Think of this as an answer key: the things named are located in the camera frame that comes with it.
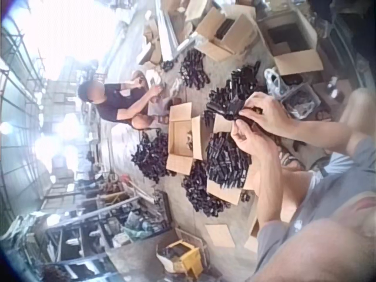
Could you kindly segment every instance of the gray shirt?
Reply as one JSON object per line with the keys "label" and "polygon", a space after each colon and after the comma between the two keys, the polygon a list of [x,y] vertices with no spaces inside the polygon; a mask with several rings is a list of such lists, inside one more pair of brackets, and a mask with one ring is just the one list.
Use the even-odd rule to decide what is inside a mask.
{"label": "gray shirt", "polygon": [[330,217],[357,194],[376,192],[376,150],[370,137],[358,144],[353,161],[353,167],[347,172],[329,174],[308,191],[289,226],[281,221],[273,221],[259,231],[255,273],[262,269],[277,249],[298,230],[314,220]]}

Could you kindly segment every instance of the concrete floor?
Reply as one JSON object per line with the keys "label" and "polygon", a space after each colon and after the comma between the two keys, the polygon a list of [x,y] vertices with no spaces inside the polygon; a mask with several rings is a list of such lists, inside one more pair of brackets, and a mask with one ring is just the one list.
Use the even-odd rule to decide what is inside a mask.
{"label": "concrete floor", "polygon": [[[145,22],[144,14],[147,9],[153,8],[154,1],[139,7],[133,22],[131,23],[124,45],[121,47],[113,65],[108,73],[108,82],[121,82],[129,79],[132,71],[143,68],[137,66],[135,57],[141,51],[142,30]],[[261,59],[261,69],[259,81],[264,81],[260,74],[265,68],[273,65],[272,59],[266,53],[266,49],[261,42],[239,56],[222,62],[215,63],[209,58],[204,59],[205,70],[210,76],[211,84],[201,91],[194,89],[184,89],[180,97],[183,101],[193,102],[193,115],[199,115],[205,109],[207,95],[210,89],[224,86],[226,79],[233,69],[241,67],[246,63],[254,63]],[[162,74],[163,80],[171,85],[176,77],[180,65],[167,74]],[[158,185],[145,179],[140,170],[130,161],[131,154],[135,152],[139,143],[139,132],[133,130],[128,125],[114,124],[102,121],[102,153],[106,165],[111,162],[112,168],[117,173],[127,173],[143,189],[149,193],[154,188],[162,189],[169,195],[170,207],[176,226],[188,231],[198,237],[203,238],[209,247],[210,261],[212,266],[218,269],[226,281],[244,281],[252,275],[256,264],[256,253],[244,248],[248,238],[247,218],[250,212],[250,203],[240,202],[238,206],[232,205],[230,209],[221,213],[218,218],[207,218],[203,213],[196,213],[185,196],[185,190],[181,187],[182,175],[176,177],[164,177]],[[320,151],[315,148],[305,147],[300,152],[300,159],[309,167],[315,161]],[[215,247],[206,231],[205,224],[226,224],[228,225],[236,247],[233,249]]]}

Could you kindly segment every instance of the man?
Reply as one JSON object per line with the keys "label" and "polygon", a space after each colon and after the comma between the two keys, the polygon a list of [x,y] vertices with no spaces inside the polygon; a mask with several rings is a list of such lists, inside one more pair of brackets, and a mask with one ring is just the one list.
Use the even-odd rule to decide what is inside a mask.
{"label": "man", "polygon": [[[260,92],[240,114],[275,135],[337,152],[322,172],[291,172],[257,127],[234,123],[233,139],[260,166],[258,262],[248,281],[375,281],[376,151],[367,136],[375,133],[375,97],[355,91],[340,123],[290,119]],[[289,226],[281,221],[287,201],[298,207]]]}
{"label": "man", "polygon": [[[128,90],[129,95],[123,96],[120,91]],[[147,104],[157,101],[163,88],[154,85],[149,90],[146,79],[141,71],[136,71],[132,81],[115,84],[101,84],[90,80],[78,87],[78,96],[83,102],[96,105],[99,116],[110,122],[122,122],[135,129],[146,129],[155,121],[168,123],[167,116],[148,116]]]}

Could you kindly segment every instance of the shorts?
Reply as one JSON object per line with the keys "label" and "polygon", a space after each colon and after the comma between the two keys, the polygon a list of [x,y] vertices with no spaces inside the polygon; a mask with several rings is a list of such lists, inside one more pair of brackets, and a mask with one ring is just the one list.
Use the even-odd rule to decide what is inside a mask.
{"label": "shorts", "polygon": [[351,160],[350,157],[339,154],[339,153],[333,153],[330,157],[329,164],[323,168],[323,171],[313,171],[313,176],[311,178],[310,187],[308,188],[308,191],[313,189],[316,185],[319,184],[323,180],[323,178],[328,174],[341,174],[346,172],[349,168],[351,168],[354,165],[353,160]]}

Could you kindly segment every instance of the sleeve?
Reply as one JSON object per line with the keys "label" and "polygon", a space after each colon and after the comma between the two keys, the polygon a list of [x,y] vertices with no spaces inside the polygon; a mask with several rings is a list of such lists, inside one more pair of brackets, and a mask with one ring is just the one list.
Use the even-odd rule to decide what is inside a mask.
{"label": "sleeve", "polygon": [[352,159],[361,167],[375,169],[376,150],[371,137],[367,137],[359,142]]}
{"label": "sleeve", "polygon": [[257,235],[257,266],[255,273],[264,267],[282,245],[287,226],[279,220],[267,223]]}
{"label": "sleeve", "polygon": [[107,105],[97,106],[96,109],[102,119],[108,120],[109,122],[117,122],[117,109],[109,107]]}
{"label": "sleeve", "polygon": [[110,92],[120,91],[122,90],[122,84],[121,83],[106,83],[105,90],[110,91]]}

